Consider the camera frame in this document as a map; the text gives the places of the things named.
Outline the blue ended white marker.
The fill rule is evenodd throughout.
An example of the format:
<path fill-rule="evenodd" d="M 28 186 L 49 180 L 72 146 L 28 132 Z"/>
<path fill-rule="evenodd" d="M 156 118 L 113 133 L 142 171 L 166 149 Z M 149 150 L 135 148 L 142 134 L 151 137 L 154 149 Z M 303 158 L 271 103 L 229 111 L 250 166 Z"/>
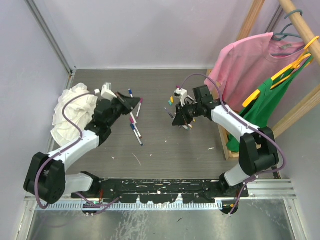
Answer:
<path fill-rule="evenodd" d="M 143 146 L 143 143 L 142 143 L 142 141 L 141 141 L 141 139 L 140 139 L 140 137 L 138 135 L 138 132 L 136 131 L 136 129 L 135 129 L 135 127 L 134 127 L 134 125 L 132 123 L 130 124 L 130 127 L 132 128 L 132 130 L 133 130 L 133 132 L 134 132 L 134 134 L 135 134 L 140 146 Z"/>

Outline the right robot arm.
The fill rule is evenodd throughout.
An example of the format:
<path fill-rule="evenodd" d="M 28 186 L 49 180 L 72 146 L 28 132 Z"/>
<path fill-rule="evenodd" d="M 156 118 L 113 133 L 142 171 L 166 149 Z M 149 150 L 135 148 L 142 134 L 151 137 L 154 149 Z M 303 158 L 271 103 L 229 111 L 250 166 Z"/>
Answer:
<path fill-rule="evenodd" d="M 237 185 L 278 164 L 270 128 L 260 128 L 237 115 L 228 105 L 214 99 L 206 85 L 194 88 L 193 93 L 194 97 L 190 97 L 183 88 L 174 91 L 179 102 L 172 125 L 187 126 L 194 118 L 205 117 L 225 128 L 239 143 L 238 164 L 219 177 L 218 189 L 223 196 L 231 197 Z"/>

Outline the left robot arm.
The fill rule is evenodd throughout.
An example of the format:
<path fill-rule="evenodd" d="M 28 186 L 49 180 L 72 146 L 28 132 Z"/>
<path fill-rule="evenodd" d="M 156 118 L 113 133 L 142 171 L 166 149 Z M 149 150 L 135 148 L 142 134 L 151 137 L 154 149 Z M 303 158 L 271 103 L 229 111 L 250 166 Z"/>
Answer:
<path fill-rule="evenodd" d="M 36 153 L 31 160 L 23 188 L 38 202 L 54 204 L 63 195 L 84 193 L 95 198 L 101 191 L 100 179 L 86 171 L 67 175 L 66 171 L 86 153 L 98 148 L 111 135 L 112 125 L 130 114 L 140 103 L 139 97 L 113 94 L 112 99 L 97 101 L 89 124 L 72 142 L 50 153 Z"/>

